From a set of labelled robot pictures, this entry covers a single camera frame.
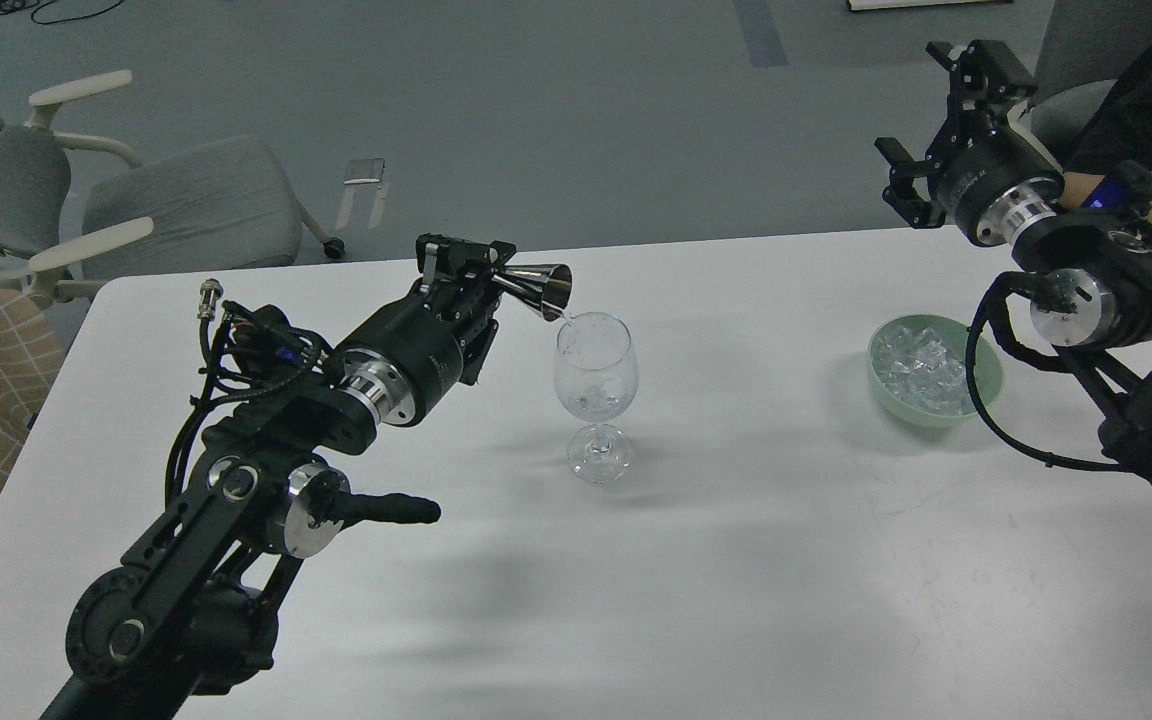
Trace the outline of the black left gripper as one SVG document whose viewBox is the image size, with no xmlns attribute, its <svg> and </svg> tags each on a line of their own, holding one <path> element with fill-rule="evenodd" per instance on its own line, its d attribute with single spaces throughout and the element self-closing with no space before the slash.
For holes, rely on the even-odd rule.
<svg viewBox="0 0 1152 720">
<path fill-rule="evenodd" d="M 497 336 L 500 291 L 447 286 L 429 296 L 435 283 L 499 272 L 517 247 L 420 234 L 415 251 L 416 291 L 380 306 L 332 354 L 333 386 L 364 397 L 393 427 L 419 424 L 456 384 L 475 386 Z"/>
</svg>

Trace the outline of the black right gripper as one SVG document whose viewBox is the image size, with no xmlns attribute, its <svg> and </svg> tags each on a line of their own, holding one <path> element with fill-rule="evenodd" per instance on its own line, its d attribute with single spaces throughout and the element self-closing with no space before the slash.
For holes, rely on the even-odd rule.
<svg viewBox="0 0 1152 720">
<path fill-rule="evenodd" d="M 1011 192 L 1016 205 L 1029 199 L 1052 204 L 1062 177 L 1046 158 L 1010 127 L 1009 113 L 1038 90 L 1036 77 L 1005 41 L 965 46 L 929 41 L 925 53 L 948 71 L 946 119 L 922 160 L 895 137 L 874 147 L 888 164 L 882 200 L 914 229 L 942 227 L 946 218 L 975 247 L 1010 241 L 1001 228 Z"/>
</svg>

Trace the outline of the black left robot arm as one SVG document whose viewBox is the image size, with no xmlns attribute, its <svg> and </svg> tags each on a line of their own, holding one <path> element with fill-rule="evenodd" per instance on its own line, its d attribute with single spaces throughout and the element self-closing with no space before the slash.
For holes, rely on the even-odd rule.
<svg viewBox="0 0 1152 720">
<path fill-rule="evenodd" d="M 306 558 L 361 521 L 431 524 L 429 498 L 358 495 L 321 450 L 361 455 L 475 382 L 516 247 L 422 234 L 420 275 L 338 344 L 200 288 L 204 388 L 172 446 L 164 509 L 71 611 L 71 675 L 46 719 L 170 719 L 273 665 Z"/>
</svg>

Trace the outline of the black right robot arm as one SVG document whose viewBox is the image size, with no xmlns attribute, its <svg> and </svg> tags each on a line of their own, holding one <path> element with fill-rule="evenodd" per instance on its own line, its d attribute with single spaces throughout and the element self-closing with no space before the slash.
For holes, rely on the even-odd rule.
<svg viewBox="0 0 1152 720">
<path fill-rule="evenodd" d="M 948 73 L 946 118 L 920 158 L 879 137 L 882 200 L 915 229 L 954 223 L 975 247 L 1009 247 L 1016 270 L 983 293 L 967 331 L 967 387 L 979 418 L 1007 446 L 1048 468 L 1120 471 L 1152 486 L 1152 174 L 1111 173 L 1089 209 L 1060 209 L 1064 182 L 1010 111 L 1036 94 L 1032 74 L 1002 41 L 925 46 Z M 1102 460 L 1052 454 L 996 425 L 977 386 L 977 347 L 991 327 L 1006 355 L 1069 374 L 1102 414 Z"/>
</svg>

